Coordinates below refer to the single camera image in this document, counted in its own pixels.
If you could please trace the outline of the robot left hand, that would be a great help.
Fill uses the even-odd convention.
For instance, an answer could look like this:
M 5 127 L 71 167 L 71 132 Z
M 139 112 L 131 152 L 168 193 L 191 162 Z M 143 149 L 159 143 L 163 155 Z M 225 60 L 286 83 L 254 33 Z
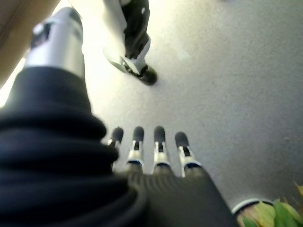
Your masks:
M 235 227 L 209 174 L 113 171 L 115 147 L 92 114 L 83 27 L 66 7 L 33 29 L 30 52 L 0 110 L 3 227 Z

